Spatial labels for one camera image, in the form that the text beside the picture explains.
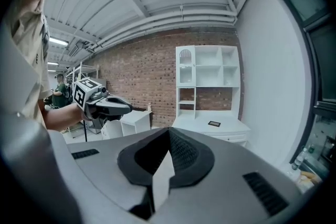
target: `black stand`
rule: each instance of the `black stand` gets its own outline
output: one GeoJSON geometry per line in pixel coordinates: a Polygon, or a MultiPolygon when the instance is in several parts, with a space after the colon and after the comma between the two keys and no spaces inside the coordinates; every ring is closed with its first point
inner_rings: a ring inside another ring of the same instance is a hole
{"type": "Polygon", "coordinates": [[[86,124],[85,124],[85,121],[83,121],[83,125],[84,125],[84,133],[85,133],[85,142],[88,141],[88,137],[86,135],[86,124]]]}

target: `beige shirt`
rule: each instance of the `beige shirt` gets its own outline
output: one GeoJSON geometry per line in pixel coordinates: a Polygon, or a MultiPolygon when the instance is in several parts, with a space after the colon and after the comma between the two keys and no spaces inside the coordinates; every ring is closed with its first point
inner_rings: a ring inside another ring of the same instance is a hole
{"type": "Polygon", "coordinates": [[[47,51],[49,46],[49,30],[43,14],[44,0],[40,0],[35,10],[28,10],[19,15],[18,3],[14,0],[5,16],[5,24],[9,28],[14,43],[26,61],[37,72],[38,83],[31,91],[22,114],[44,125],[37,101],[51,95],[48,81],[47,51]]]}

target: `person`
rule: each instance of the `person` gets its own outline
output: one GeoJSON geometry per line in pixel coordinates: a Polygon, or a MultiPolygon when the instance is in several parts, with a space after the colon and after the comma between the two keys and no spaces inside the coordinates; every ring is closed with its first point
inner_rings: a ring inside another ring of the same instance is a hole
{"type": "Polygon", "coordinates": [[[51,89],[47,73],[49,30],[43,13],[44,1],[13,0],[3,23],[23,57],[39,74],[39,83],[20,112],[49,130],[61,131],[88,119],[76,104],[50,111],[45,109],[43,99],[51,95],[51,89]]]}
{"type": "Polygon", "coordinates": [[[52,93],[52,104],[55,108],[63,108],[67,105],[66,99],[66,86],[64,84],[64,75],[62,73],[57,74],[57,87],[52,93]]]}

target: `bottle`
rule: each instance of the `bottle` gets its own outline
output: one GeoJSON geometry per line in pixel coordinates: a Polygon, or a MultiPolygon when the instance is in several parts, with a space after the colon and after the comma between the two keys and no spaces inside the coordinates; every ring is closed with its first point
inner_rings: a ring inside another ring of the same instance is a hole
{"type": "Polygon", "coordinates": [[[307,149],[304,147],[300,154],[296,157],[295,161],[292,163],[293,170],[296,170],[300,167],[301,163],[303,162],[307,149]]]}
{"type": "Polygon", "coordinates": [[[314,145],[314,144],[311,144],[311,145],[309,146],[308,152],[311,154],[311,153],[314,152],[314,150],[315,150],[315,145],[314,145]]]}

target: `man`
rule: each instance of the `man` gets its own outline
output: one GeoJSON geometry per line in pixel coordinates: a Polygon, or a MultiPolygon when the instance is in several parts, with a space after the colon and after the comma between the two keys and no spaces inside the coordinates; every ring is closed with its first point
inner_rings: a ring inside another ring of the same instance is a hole
{"type": "Polygon", "coordinates": [[[52,93],[52,104],[55,108],[63,108],[67,105],[66,95],[66,86],[64,84],[64,75],[57,74],[57,87],[52,93]]]}
{"type": "Polygon", "coordinates": [[[44,0],[13,0],[4,17],[4,23],[23,57],[39,75],[39,82],[31,91],[21,113],[39,121],[47,129],[61,131],[87,119],[76,104],[45,110],[43,98],[50,96],[51,90],[47,73],[49,31],[43,5],[44,0]]]}

